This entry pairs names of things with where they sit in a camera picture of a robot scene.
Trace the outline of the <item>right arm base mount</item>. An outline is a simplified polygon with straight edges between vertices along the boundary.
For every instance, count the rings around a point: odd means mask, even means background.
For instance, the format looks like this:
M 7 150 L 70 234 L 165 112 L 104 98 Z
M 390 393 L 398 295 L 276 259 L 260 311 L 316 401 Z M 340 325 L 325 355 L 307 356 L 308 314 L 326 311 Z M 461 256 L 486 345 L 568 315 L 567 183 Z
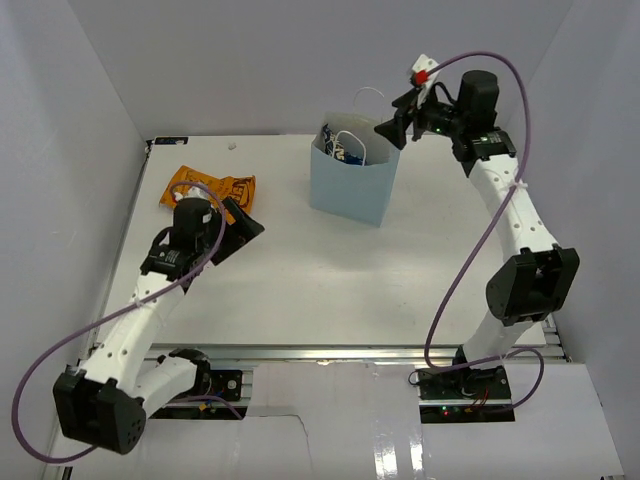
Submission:
M 423 425 L 515 421 L 511 389 L 504 367 L 443 373 L 417 369 L 409 374 L 407 380 L 418 390 Z

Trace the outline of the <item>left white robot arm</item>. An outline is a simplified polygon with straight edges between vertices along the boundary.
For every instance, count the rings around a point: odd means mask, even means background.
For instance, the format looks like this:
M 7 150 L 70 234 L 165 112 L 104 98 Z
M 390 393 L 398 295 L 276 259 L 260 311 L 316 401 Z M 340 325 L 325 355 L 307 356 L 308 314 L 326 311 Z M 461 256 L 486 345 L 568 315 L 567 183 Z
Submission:
M 171 225 L 155 236 L 140 266 L 129 312 L 77 371 L 58 377 L 53 396 L 65 437 L 127 454 L 156 411 L 177 397 L 209 393 L 210 362 L 196 349 L 175 349 L 152 370 L 141 368 L 202 269 L 219 265 L 264 230 L 234 199 L 222 204 L 219 212 L 203 198 L 177 202 Z

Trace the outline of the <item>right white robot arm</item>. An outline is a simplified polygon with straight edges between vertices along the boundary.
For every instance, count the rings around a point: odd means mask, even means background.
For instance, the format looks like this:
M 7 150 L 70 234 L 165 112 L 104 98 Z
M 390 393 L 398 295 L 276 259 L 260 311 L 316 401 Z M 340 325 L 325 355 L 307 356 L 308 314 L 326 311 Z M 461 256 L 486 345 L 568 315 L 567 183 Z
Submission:
M 527 330 L 562 308 L 580 259 L 545 227 L 520 178 L 524 159 L 495 124 L 497 77 L 466 72 L 457 98 L 446 103 L 432 90 L 435 78 L 425 68 L 413 72 L 411 90 L 392 103 L 394 117 L 374 130 L 399 148 L 407 143 L 407 129 L 415 140 L 425 132 L 449 138 L 492 217 L 489 230 L 499 238 L 504 263 L 487 283 L 488 312 L 459 347 L 451 374 L 453 390 L 472 399 L 488 385 L 484 370 L 496 368 Z

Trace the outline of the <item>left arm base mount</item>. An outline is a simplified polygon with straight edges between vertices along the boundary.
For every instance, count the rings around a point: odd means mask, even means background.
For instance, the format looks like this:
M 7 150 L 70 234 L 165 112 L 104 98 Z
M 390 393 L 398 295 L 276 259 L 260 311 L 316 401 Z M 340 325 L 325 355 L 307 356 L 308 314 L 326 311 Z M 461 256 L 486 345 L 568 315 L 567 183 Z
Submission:
M 241 420 L 246 415 L 246 407 L 236 406 L 242 398 L 243 372 L 241 370 L 211 370 L 203 377 L 199 386 L 194 387 L 191 396 L 215 396 L 233 405 L 229 409 L 224 402 L 211 399 L 199 400 L 192 417 L 197 420 Z

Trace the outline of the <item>blue Kettle chips bag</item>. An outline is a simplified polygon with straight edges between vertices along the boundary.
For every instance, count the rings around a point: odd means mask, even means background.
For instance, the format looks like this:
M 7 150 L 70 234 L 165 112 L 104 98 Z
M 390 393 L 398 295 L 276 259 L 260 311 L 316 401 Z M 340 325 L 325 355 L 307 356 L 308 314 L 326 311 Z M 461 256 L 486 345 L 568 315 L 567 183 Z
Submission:
M 346 165 L 364 167 L 367 149 L 362 140 L 347 130 L 334 132 L 328 123 L 321 127 L 324 153 Z

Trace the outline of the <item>orange Kettle chips bag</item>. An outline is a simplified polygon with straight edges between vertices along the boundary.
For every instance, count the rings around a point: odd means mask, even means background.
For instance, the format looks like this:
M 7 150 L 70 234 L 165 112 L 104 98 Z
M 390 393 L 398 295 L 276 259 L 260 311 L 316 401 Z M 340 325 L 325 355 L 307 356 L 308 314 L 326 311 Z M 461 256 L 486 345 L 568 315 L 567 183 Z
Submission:
M 192 189 L 192 186 L 180 185 L 180 182 L 203 184 L 221 200 L 232 198 L 246 214 L 252 211 L 256 190 L 255 176 L 218 178 L 182 165 L 170 178 L 163 191 L 159 200 L 161 206 L 174 209 L 177 200 Z

